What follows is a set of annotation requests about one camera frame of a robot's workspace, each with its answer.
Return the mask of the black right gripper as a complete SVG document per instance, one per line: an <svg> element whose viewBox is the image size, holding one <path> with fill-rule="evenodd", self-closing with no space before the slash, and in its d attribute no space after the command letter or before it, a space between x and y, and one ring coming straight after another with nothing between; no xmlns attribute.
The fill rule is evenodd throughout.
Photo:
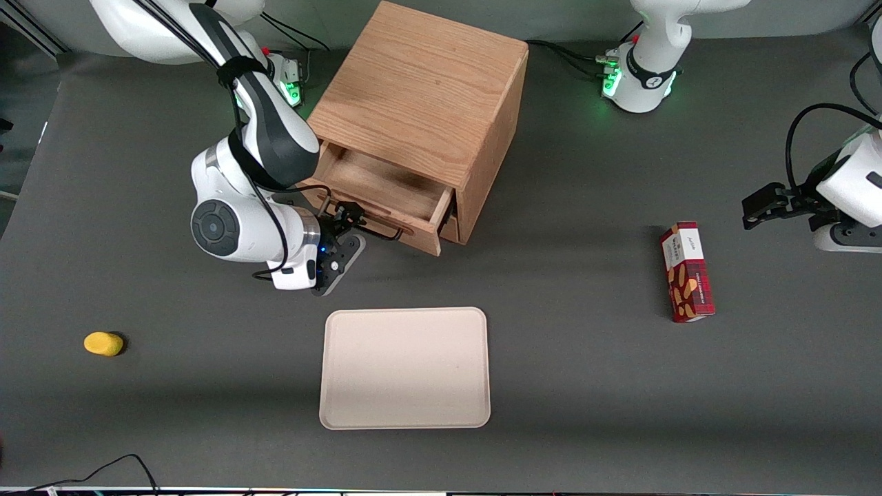
<svg viewBox="0 0 882 496"><path fill-rule="evenodd" d="M365 226L366 211L356 202L340 202L340 218L319 216L320 238L318 242L315 273L317 280L313 287L315 294L329 294L337 279L344 274L344 262L338 256L339 234L347 234Z"/></svg>

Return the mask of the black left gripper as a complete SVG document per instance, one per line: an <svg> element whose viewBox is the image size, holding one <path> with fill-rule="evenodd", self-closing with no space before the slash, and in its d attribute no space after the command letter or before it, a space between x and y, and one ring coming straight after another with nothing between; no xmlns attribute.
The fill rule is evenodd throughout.
<svg viewBox="0 0 882 496"><path fill-rule="evenodd" d="M819 186L841 169L847 159L848 155L833 153L813 167L799 186L799 200L783 183L768 183L757 189L741 201L743 228L751 230L769 220L794 218L803 213L815 213L808 220L812 232L839 223L838 208L820 194Z"/></svg>

